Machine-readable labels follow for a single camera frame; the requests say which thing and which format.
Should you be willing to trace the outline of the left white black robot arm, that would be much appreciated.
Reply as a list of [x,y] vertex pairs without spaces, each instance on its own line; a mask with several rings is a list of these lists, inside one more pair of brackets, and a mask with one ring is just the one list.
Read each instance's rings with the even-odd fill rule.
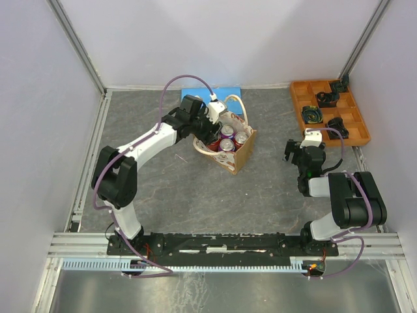
[[133,200],[138,188],[138,170],[164,149],[194,135],[205,145],[214,142],[227,106],[216,96],[205,104],[200,98],[186,95],[180,106],[172,109],[147,133],[118,148],[104,147],[94,169],[91,187],[93,205],[106,209],[115,219],[121,245],[129,254],[143,250],[142,225],[137,219]]

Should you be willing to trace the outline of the patterned canvas tote bag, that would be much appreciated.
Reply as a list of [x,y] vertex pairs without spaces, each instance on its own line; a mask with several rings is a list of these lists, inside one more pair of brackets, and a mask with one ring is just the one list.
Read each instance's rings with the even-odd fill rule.
[[248,139],[242,147],[239,147],[235,152],[214,152],[196,137],[193,138],[193,146],[196,151],[205,155],[207,158],[211,159],[228,172],[236,175],[245,165],[246,161],[250,158],[250,155],[253,152],[257,131],[248,123],[248,116],[242,99],[238,95],[229,95],[225,98],[224,103],[226,104],[231,99],[236,100],[240,104],[243,117],[239,117],[233,112],[225,112],[220,117],[220,121],[223,125],[231,125],[238,132],[243,131],[248,135]]

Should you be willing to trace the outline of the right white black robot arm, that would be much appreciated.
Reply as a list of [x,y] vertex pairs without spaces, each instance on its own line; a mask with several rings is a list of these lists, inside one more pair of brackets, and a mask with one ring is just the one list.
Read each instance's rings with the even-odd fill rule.
[[329,198],[330,212],[307,222],[298,236],[289,236],[282,248],[301,256],[337,256],[338,244],[349,232],[366,230],[386,222],[387,210],[372,174],[332,172],[328,169],[324,143],[287,140],[284,160],[298,168],[297,187],[305,197]]

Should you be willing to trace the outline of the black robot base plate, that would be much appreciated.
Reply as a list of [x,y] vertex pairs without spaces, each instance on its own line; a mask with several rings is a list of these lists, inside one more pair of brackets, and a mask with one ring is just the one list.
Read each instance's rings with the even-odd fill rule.
[[150,233],[130,244],[159,265],[174,267],[288,266],[291,257],[338,256],[331,241],[282,233]]

